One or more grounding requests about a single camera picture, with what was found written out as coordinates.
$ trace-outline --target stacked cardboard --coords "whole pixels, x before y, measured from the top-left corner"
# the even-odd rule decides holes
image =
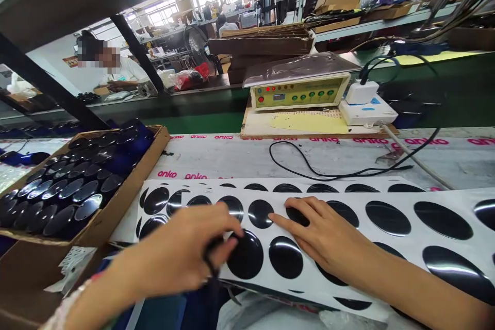
[[[232,55],[228,79],[230,84],[241,84],[248,67],[308,54],[313,39],[302,23],[293,23],[228,30],[208,44],[213,55]]]

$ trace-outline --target white shirt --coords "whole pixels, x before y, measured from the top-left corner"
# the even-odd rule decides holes
[[[148,78],[143,68],[127,57],[120,58],[120,68],[111,69],[113,73],[103,76],[100,85],[107,85],[109,81],[138,81]]]
[[[236,29],[239,29],[239,27],[237,27],[237,25],[235,23],[224,23],[222,27],[220,27],[220,29],[218,30],[218,34],[220,35],[220,37],[222,37],[222,33],[223,31],[225,30],[236,30]]]

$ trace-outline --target hand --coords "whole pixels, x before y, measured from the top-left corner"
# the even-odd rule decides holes
[[[244,232],[224,203],[179,210],[165,225],[124,250],[109,267],[122,283],[132,285],[134,300],[198,289],[210,276],[203,260],[208,243],[225,231]],[[223,265],[237,239],[230,238],[209,254],[215,268]]]
[[[124,90],[136,90],[138,83],[137,81],[109,81],[107,87],[111,92],[117,93]]]
[[[269,218],[290,232],[326,272],[360,287],[359,282],[366,280],[367,264],[381,257],[382,250],[316,197],[289,198],[285,207],[299,210],[309,220],[309,226],[303,227],[278,214],[270,214]]]

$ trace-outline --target white power adapter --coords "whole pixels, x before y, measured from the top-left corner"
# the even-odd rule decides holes
[[[374,81],[367,81],[366,84],[360,84],[361,79],[356,79],[354,84],[349,86],[347,96],[345,100],[349,104],[366,104],[370,103],[376,92],[378,91],[378,84]]]

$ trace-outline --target wire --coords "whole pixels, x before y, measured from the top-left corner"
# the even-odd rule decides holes
[[[380,127],[387,132],[387,134],[394,140],[395,143],[397,143],[402,150],[407,153],[408,155],[411,153],[411,150],[404,144],[402,143],[399,138],[389,129],[389,127],[385,124],[380,125]],[[411,160],[413,160],[418,166],[423,169],[426,173],[432,176],[436,181],[438,181],[440,184],[444,185],[446,188],[450,190],[455,190],[456,188],[452,186],[450,183],[448,183],[445,179],[443,179],[440,175],[435,173],[432,169],[430,169],[428,166],[425,165],[420,159],[416,158],[416,156],[411,156]]]
[[[415,55],[415,54],[408,54],[408,55],[411,55],[413,57],[416,57],[418,59],[421,59],[425,64],[426,66],[433,72],[433,74],[435,75],[435,77],[437,79],[439,79],[439,75],[437,73],[437,71],[435,70],[435,68],[433,67],[433,65],[431,64],[431,62],[429,62],[426,58],[424,58],[423,56],[419,56],[419,55]],[[384,58],[382,61],[378,62],[377,64],[383,62],[384,60],[386,59],[390,59],[390,57],[386,57]],[[447,94],[445,93],[445,91],[443,92],[443,97],[444,97],[444,102],[446,103],[447,102]],[[423,148],[425,148],[427,145],[429,145],[431,142],[433,142],[433,140],[436,138],[436,136],[438,135],[438,133],[440,132],[441,130],[441,126],[437,127],[434,131],[433,131],[433,134],[422,144],[420,145],[418,148],[416,148],[414,151],[409,151],[409,153],[407,153],[407,155],[402,158],[402,160],[399,160],[398,162],[396,162],[394,165],[390,166],[389,168],[385,168],[385,169],[380,169],[380,168],[367,168],[367,169],[363,169],[363,170],[360,170],[358,172],[355,172],[355,173],[351,173],[351,174],[339,174],[339,175],[328,175],[328,174],[321,174],[321,173],[318,173],[317,171],[315,171],[311,165],[309,164],[309,161],[307,160],[306,156],[303,154],[303,152],[294,144],[294,143],[291,143],[291,142],[288,142],[288,141],[279,141],[279,142],[275,142],[275,143],[272,143],[270,145],[270,147],[268,148],[268,152],[270,154],[270,158],[272,159],[272,161],[277,164],[278,166],[280,166],[282,169],[285,169],[293,174],[296,174],[298,176],[301,176],[301,177],[304,177],[304,178],[308,178],[308,179],[311,179],[311,180],[316,180],[316,181],[319,181],[319,182],[331,182],[333,180],[337,180],[337,179],[342,179],[342,178],[350,178],[350,177],[369,177],[369,176],[376,176],[376,175],[381,175],[381,174],[385,174],[389,171],[398,171],[398,170],[408,170],[408,169],[412,169],[413,166],[412,165],[406,165],[406,166],[402,166],[402,167],[399,167],[401,164],[403,164],[405,161],[407,161],[408,159],[412,158],[415,154],[417,154],[419,151],[421,151]],[[331,179],[321,179],[321,178],[314,178],[314,177],[310,177],[308,175],[305,175],[305,174],[302,174],[302,173],[299,173],[299,172],[296,172],[292,169],[289,169],[288,167],[285,167],[283,166],[281,163],[279,163],[278,161],[275,160],[275,158],[273,157],[273,154],[272,154],[272,147],[276,144],[280,144],[280,143],[287,143],[287,144],[290,144],[292,145],[300,154],[301,156],[303,156],[303,159],[304,161],[306,162],[306,165],[308,166],[308,168],[311,170],[311,172],[313,172],[313,174],[319,176],[319,177],[328,177],[328,178],[331,178]],[[367,172],[370,172],[370,171],[374,171],[374,173],[371,173],[371,174],[363,174],[363,173],[367,173]]]

